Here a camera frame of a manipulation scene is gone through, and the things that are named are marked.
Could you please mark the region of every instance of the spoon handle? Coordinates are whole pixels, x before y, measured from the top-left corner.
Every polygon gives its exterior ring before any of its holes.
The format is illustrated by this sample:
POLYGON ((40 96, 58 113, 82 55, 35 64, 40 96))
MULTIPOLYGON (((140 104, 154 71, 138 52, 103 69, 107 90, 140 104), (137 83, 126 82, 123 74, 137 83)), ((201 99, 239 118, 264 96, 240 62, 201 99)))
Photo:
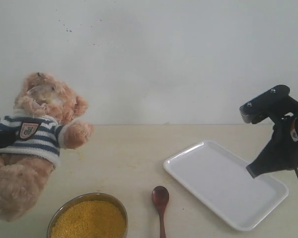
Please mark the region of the spoon handle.
POLYGON ((166 238, 163 222, 163 214, 159 214, 160 217, 160 238, 166 238))

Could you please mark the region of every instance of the white wall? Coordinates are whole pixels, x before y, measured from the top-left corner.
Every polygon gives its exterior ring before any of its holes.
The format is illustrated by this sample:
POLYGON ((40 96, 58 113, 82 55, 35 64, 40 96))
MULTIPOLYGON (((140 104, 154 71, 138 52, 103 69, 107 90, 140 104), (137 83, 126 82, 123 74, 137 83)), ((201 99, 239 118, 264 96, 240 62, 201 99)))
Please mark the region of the white wall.
POLYGON ((0 0, 0 115, 33 71, 95 124, 243 123, 276 84, 298 100, 298 0, 0 0))

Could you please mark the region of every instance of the teddy bear head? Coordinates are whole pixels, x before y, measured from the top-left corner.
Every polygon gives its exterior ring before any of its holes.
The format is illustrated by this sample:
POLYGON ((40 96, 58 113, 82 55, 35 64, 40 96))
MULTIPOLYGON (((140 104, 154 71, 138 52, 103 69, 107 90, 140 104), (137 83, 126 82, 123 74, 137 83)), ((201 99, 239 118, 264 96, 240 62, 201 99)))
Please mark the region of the teddy bear head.
POLYGON ((48 115, 68 124, 86 112, 88 103, 65 82, 49 73, 36 72, 24 79, 13 108, 34 116, 48 115))

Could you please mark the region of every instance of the metal bowl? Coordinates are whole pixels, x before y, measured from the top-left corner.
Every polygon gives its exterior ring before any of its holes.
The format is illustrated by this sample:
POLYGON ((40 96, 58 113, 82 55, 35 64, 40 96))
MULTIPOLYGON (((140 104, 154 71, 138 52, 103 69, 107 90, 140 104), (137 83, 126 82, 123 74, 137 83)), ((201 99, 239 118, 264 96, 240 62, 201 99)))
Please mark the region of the metal bowl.
POLYGON ((114 204, 119 211, 121 212, 121 214, 123 215, 123 218, 125 220, 126 223, 126 227, 125 227, 125 233, 121 238, 126 238, 127 237, 127 231, 128 231, 128 216, 127 216, 127 211, 126 208, 124 207, 124 205, 115 197, 106 194, 106 193, 87 193, 81 196, 78 196, 76 198, 73 198, 72 200, 68 201, 67 203, 65 203, 52 217, 49 226, 48 226, 48 231, 47 231, 47 238, 51 238, 52 235, 52 228, 55 226, 58 218, 64 214, 69 208, 84 202, 84 201, 107 201, 110 202, 112 204, 114 204))

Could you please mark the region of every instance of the bowl rim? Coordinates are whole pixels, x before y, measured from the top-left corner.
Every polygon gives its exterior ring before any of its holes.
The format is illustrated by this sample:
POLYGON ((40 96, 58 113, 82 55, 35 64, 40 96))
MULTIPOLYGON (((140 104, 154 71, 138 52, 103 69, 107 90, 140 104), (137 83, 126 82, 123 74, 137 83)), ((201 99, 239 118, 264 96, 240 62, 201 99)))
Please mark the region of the bowl rim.
POLYGON ((67 201, 66 203, 64 203, 55 213, 54 215, 52 216, 52 218, 50 219, 50 222, 49 222, 49 225, 48 225, 48 228, 47 228, 47 232, 46 232, 46 237, 48 238, 49 237, 49 231, 51 229, 51 225, 54 221, 54 219, 56 218, 56 216, 61 212, 61 210, 69 203, 71 203, 72 201, 76 200, 76 199, 79 199, 81 197, 84 197, 84 196, 89 196, 89 195, 103 195, 103 196, 107 196, 107 197, 110 197, 114 200, 116 200, 116 202, 121 206, 121 208, 123 209, 124 213, 125 213, 125 216, 126 216, 126 231, 125 231, 125 234, 124 234, 124 237, 125 235, 127 234, 127 230, 128 230, 128 214, 127 214, 127 210, 125 208, 125 206, 123 205, 123 203, 117 198, 117 197, 114 197, 113 195, 110 195, 108 193, 103 193, 103 192, 90 192, 90 193, 85 193, 85 194, 82 194, 82 195, 79 195, 79 196, 76 196, 72 199, 70 199, 69 201, 67 201))

